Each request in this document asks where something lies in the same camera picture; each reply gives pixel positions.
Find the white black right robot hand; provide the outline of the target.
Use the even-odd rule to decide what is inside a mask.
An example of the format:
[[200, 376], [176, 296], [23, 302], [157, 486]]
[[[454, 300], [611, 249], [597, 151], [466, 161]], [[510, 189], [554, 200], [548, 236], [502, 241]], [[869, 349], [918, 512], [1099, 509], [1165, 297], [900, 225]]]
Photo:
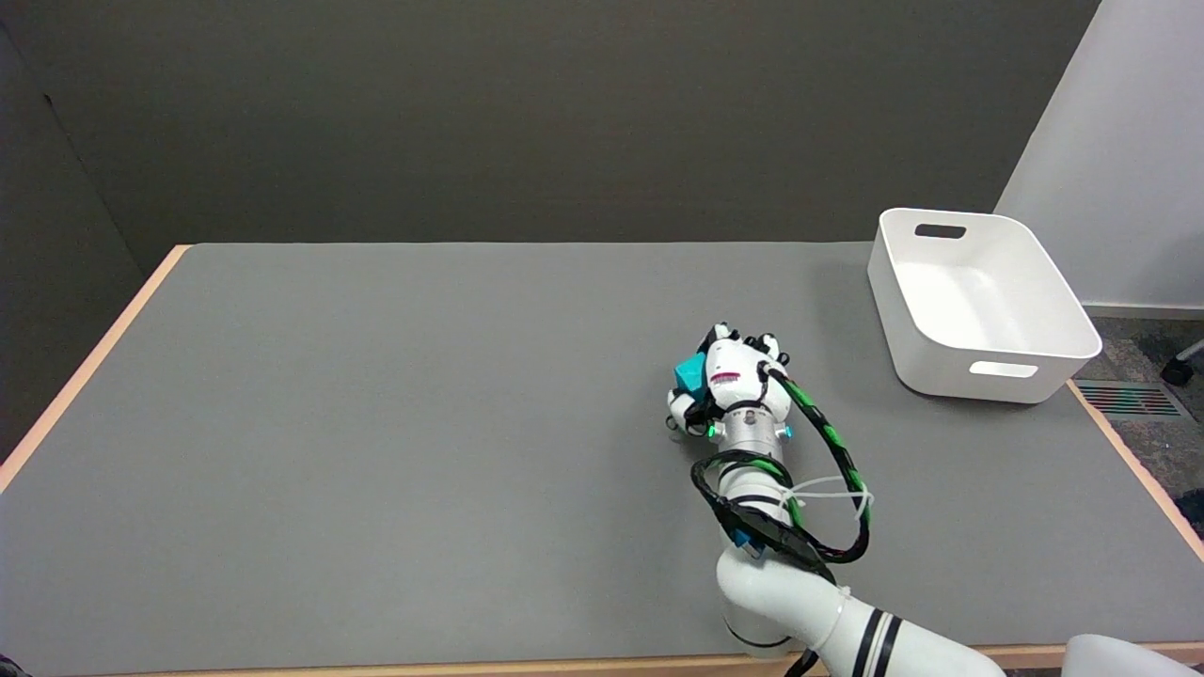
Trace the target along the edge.
[[727, 323], [714, 324], [694, 355], [673, 367], [666, 425], [706, 436], [714, 420], [744, 408], [765, 410], [783, 425], [793, 408], [778, 379], [786, 376], [785, 357], [774, 335], [743, 336]]

